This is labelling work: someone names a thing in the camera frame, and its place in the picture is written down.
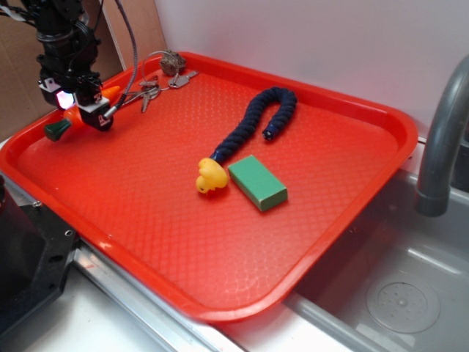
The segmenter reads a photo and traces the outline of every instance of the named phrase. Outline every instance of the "stainless steel sink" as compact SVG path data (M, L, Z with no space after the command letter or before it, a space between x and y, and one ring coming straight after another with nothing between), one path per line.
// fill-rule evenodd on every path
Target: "stainless steel sink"
M354 351L469 349L469 194L427 218L415 184L396 174L286 300Z

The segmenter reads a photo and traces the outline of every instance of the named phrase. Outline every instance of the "plastic tray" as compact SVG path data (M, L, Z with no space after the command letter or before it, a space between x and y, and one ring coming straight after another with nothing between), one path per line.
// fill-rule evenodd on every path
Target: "plastic tray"
M207 57L182 53L200 74L115 115L109 132L72 128L53 143L43 126L16 134L0 169L73 225L82 238L186 314L239 320L279 302L413 151L417 132L395 109ZM157 71L158 58L145 66ZM130 71L106 82L127 83ZM255 155L289 199L264 213L233 183L195 187L198 163L272 86L298 107L274 142L261 131L225 165Z

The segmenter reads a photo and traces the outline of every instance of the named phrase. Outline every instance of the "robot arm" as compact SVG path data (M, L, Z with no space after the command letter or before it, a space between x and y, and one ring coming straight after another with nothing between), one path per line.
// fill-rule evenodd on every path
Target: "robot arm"
M21 0L21 15L37 30L37 40L44 54L37 57L41 65L39 85L45 100L59 109L61 94L73 94L81 119L87 125L107 131L112 117L101 94L101 80L91 66L97 58L95 31L87 26L87 14L81 0Z

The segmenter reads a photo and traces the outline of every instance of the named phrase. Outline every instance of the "rubber duck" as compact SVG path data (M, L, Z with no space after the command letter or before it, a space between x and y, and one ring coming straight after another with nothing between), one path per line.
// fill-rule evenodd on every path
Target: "rubber duck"
M223 167L211 158L203 158L199 162L200 176L197 178L196 187L200 193L207 193L215 188L223 188L228 183L228 174Z

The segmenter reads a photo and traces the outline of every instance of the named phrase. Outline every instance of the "black cable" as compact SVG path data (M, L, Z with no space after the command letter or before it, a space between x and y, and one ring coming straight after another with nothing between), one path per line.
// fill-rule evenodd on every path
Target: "black cable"
M103 14L103 5L104 5L104 0L101 0L100 11L97 13L96 23L93 29L94 32L96 32L97 26L100 24L101 15Z
M24 21L19 21L19 22L26 23L26 24L30 25L31 27L36 28L36 25L29 20L29 18L31 16L28 14L27 11L25 11L25 9L22 9L20 7L13 7L13 6L9 6L8 8L12 11L15 11L16 13L19 13L21 15L21 17L23 17ZM1 10L0 10L0 16L11 17L10 15L8 15L7 13L5 13Z
M231 157L253 135L264 110L271 103L279 102L280 108L262 132L264 139L274 139L292 118L297 101L295 93L287 88L273 87L260 92L249 103L240 124L216 147L210 158L222 164Z

